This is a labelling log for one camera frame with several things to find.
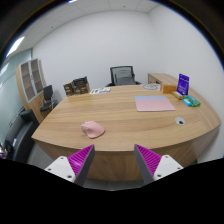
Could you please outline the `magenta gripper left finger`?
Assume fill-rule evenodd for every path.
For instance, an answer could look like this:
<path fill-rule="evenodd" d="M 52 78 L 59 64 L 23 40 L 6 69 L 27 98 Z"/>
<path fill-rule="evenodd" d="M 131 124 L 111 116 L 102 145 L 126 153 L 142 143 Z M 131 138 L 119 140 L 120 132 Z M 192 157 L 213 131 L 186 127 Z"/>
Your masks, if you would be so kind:
<path fill-rule="evenodd" d="M 83 186 L 94 156 L 95 146 L 90 145 L 68 157 L 59 156 L 45 170 L 76 185 Z"/>

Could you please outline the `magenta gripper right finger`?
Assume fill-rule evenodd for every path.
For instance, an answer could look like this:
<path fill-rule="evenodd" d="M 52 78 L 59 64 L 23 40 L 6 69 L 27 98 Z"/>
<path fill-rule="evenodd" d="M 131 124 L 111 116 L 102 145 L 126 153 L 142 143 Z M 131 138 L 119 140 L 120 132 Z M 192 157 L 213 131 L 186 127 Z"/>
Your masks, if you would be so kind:
<path fill-rule="evenodd" d="M 134 145 L 134 155 L 145 185 L 182 169 L 182 166 L 171 156 L 161 156 L 137 144 Z"/>

